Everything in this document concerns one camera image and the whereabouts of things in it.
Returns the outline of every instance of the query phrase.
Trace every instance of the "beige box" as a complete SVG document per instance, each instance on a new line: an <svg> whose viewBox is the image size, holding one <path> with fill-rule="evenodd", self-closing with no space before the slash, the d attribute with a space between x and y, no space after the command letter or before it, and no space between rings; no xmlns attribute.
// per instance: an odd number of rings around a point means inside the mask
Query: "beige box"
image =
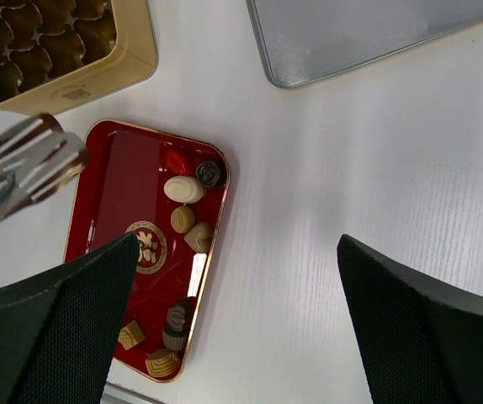
<svg viewBox="0 0 483 404"><path fill-rule="evenodd" d="M78 6L82 0L69 1L77 2ZM33 3L37 6L38 3L42 4L42 1L33 0ZM38 87L16 93L11 98L0 102L0 110L28 115L39 112L56 114L130 86L153 74L157 68L157 48L147 0L111 0L109 8L112 8L116 40L112 45L112 51L107 56L58 78L46 78L45 82ZM4 19L4 15L16 10L19 9L9 9L4 13L4 8L2 11L0 9L2 28L5 29L3 22L10 29L12 28L8 20ZM69 20L71 30L75 20L74 17ZM40 35L37 32L34 35L36 42L40 43ZM82 35L80 37L83 45L86 45ZM6 45L5 55L10 56L5 57L11 58L12 51L15 50L8 50Z"/></svg>

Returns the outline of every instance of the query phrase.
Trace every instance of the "gold emblem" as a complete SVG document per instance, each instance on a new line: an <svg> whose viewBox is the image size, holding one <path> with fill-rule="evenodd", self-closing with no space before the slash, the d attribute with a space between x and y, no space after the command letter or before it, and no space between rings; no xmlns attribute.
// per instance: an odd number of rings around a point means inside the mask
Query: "gold emblem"
<svg viewBox="0 0 483 404"><path fill-rule="evenodd" d="M139 241L139 263L137 272L140 274L154 274L167 259L167 239L162 231L149 221L137 221L125 231L133 231Z"/></svg>

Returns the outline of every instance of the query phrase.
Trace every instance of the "box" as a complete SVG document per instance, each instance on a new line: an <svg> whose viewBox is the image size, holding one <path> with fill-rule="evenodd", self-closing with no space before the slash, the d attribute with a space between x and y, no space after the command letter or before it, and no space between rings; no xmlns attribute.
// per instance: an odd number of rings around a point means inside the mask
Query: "box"
<svg viewBox="0 0 483 404"><path fill-rule="evenodd" d="M147 0L0 0L0 51L0 110L29 115L74 108L157 68Z"/></svg>

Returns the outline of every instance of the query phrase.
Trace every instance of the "tray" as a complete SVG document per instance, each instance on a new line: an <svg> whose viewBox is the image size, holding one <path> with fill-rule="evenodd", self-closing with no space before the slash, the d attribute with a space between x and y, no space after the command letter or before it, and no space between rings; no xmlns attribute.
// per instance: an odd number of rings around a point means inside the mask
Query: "tray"
<svg viewBox="0 0 483 404"><path fill-rule="evenodd" d="M247 0L268 80L292 88L483 20L483 0Z"/></svg>
<svg viewBox="0 0 483 404"><path fill-rule="evenodd" d="M65 260L127 231L135 232L141 256L124 326L136 321L146 339L128 350L117 343L114 358L154 381L173 381L183 371L191 344L230 183L228 163L212 145L114 120L95 124L88 132L87 146L90 165L78 181ZM165 182L177 175L167 163L171 150L181 152L194 167L210 160L224 163L225 184L207 188L201 200L188 205L196 223L207 222L214 229L208 253L195 253L184 234L171 225L172 212L182 205L163 190ZM187 312L194 310L194 314L187 318L187 342L178 352L178 366L168 375L149 375L146 360L164 348L167 313L179 301L191 306Z"/></svg>

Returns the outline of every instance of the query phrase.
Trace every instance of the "red tray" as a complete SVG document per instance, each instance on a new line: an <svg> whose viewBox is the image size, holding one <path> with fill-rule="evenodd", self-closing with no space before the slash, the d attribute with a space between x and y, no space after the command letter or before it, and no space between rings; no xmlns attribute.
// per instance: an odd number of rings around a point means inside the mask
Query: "red tray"
<svg viewBox="0 0 483 404"><path fill-rule="evenodd" d="M191 344L229 187L228 162L212 145L114 120L95 124L88 132L87 146L90 165L78 181L65 261L127 231L151 235L155 249L149 248L144 257L141 254L124 319L124 326L136 320L146 339L129 350L117 343L114 357L150 379L173 381L182 373ZM171 227L171 213L181 204L163 192L165 182L177 175L167 169L165 152L169 148L184 153L195 167L210 159L220 159L226 166L226 185L207 189L199 202L190 205L197 223L207 221L215 229L208 254L196 254L183 234ZM141 251L146 250L141 241L140 245ZM155 254L153 259L149 259L151 254ZM164 348L162 329L167 324L167 310L183 298L193 300L195 310L187 345L178 353L180 366L169 376L151 377L146 358Z"/></svg>

